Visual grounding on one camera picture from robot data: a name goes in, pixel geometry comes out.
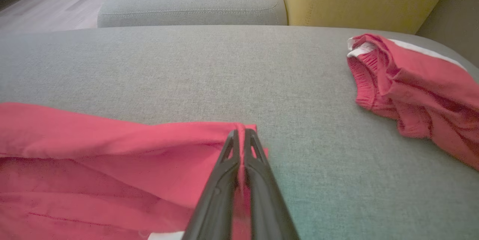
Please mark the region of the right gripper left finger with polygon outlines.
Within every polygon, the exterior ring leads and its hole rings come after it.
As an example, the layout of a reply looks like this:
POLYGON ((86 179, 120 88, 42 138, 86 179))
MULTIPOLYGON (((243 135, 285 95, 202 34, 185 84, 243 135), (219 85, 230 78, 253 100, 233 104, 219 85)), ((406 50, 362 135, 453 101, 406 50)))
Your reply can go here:
POLYGON ((187 225, 183 240, 229 240, 241 163, 238 131, 229 133, 187 225))

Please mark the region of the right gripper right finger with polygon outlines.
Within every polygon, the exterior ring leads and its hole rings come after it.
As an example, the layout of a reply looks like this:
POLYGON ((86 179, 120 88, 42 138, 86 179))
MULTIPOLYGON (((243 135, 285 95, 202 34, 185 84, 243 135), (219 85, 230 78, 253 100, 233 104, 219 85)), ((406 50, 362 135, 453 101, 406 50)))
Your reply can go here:
POLYGON ((299 240, 259 137, 245 130, 244 165, 250 188, 250 221, 253 240, 299 240))

